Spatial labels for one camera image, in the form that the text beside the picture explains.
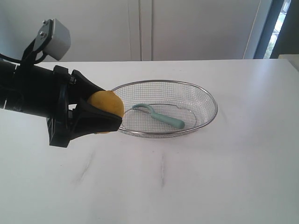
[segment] metal basket rim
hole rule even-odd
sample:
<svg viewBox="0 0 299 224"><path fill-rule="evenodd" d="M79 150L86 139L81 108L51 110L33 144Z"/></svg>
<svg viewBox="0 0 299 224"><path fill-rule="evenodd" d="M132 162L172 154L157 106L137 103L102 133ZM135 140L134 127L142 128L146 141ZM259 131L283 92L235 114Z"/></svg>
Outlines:
<svg viewBox="0 0 299 224"><path fill-rule="evenodd" d="M211 93L209 93L209 91L205 90L204 88L200 87L199 85L195 85L195 84L192 84L192 83L187 83L187 82L182 82L182 81L176 81L176 80L168 80L168 79L148 79L148 80L142 80L142 81L136 81L136 82L131 82L131 83L126 83L126 84L123 84L123 85L119 85L115 88L113 88L111 91L115 91L115 90L118 90L122 87L125 87L125 86L129 86L129 85L134 85L134 84L141 84L141 83L179 83L179 84L185 84L185 85L190 85L190 86L193 86L193 87L196 87L198 89L201 89L203 92L205 92L213 101L214 105L215 105L215 112L214 112L214 115L213 117L209 120L209 122L205 123L205 124L202 124L200 126L197 126L197 127L194 127L194 128L190 128L190 129L187 129L187 130L183 130L183 131L176 131L176 132L168 132L168 133L157 133L157 132L137 132L137 131L134 131L134 130L131 130L131 129L126 129L126 128L122 128L120 127L119 130L122 130L123 132L130 132L132 134L136 134L136 135L140 135L140 134L143 134L143 135L163 135L163 136L167 136L167 135L174 135L174 134L181 134L181 133L187 133L187 132L192 132L196 129L199 129L201 127L204 127L208 124L210 124L216 117L217 113L218 113L218 105L217 105L217 102L216 100L214 99L214 97L212 96Z"/></svg>

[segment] oval mesh basket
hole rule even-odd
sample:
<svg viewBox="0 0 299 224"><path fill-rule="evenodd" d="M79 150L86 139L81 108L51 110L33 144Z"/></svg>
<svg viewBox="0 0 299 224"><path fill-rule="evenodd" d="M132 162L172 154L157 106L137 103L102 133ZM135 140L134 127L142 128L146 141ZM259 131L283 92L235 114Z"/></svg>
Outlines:
<svg viewBox="0 0 299 224"><path fill-rule="evenodd" d="M120 131L138 137L169 138L191 133L209 124L217 114L217 103L203 88L172 80L146 80L113 89L125 107ZM148 113L132 109L148 104L155 112L184 121L177 129L151 118Z"/></svg>

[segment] light blue peeler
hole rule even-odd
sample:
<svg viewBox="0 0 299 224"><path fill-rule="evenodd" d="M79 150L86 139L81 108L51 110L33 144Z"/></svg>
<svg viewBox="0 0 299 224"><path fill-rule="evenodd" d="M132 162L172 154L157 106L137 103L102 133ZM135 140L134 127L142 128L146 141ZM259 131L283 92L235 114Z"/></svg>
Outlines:
<svg viewBox="0 0 299 224"><path fill-rule="evenodd" d="M140 109L140 107L147 108L147 109L149 109L150 112L142 110L142 109ZM156 113L154 111L154 109L150 105L147 105L147 104L136 104L136 105L132 106L132 109L133 110L139 110L139 111L142 111L144 113L150 114L150 116L153 119L161 121L163 123L166 123L166 124L168 124L170 126L173 126L175 128L183 129L185 127L185 123L182 120L179 120L179 119L176 119L176 118L172 118L172 117L160 114L160 113Z"/></svg>

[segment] yellow ball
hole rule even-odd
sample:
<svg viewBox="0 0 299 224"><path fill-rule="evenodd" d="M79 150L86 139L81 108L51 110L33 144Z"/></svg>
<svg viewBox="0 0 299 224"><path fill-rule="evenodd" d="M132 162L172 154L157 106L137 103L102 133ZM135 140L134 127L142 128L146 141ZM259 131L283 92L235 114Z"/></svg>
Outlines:
<svg viewBox="0 0 299 224"><path fill-rule="evenodd" d="M123 117L124 105L122 100L113 91L98 91L92 94L88 101L92 106L105 112Z"/></svg>

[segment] scratch mark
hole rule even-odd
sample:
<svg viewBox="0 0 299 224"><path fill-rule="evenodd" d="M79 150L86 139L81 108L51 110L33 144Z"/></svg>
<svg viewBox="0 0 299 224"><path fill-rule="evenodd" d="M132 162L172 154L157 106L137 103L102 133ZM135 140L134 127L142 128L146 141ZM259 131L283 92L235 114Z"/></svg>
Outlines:
<svg viewBox="0 0 299 224"><path fill-rule="evenodd" d="M161 158L161 188L164 187L165 185L165 155L162 154L162 158Z"/></svg>
<svg viewBox="0 0 299 224"><path fill-rule="evenodd" d="M90 167L90 165L91 165L91 163L92 163L92 161L93 161L93 159L94 159L94 156L95 156L95 151L93 151L93 152L90 154L89 159L88 159L88 162L87 162L87 164L86 164L84 170L82 171L82 174L81 174L81 175L79 176L79 178L77 179L77 183L80 183L80 182L82 182L82 181L84 180L84 177L85 177L85 175L86 175L86 173L87 173L87 171L88 171L88 169L89 169L89 167Z"/></svg>

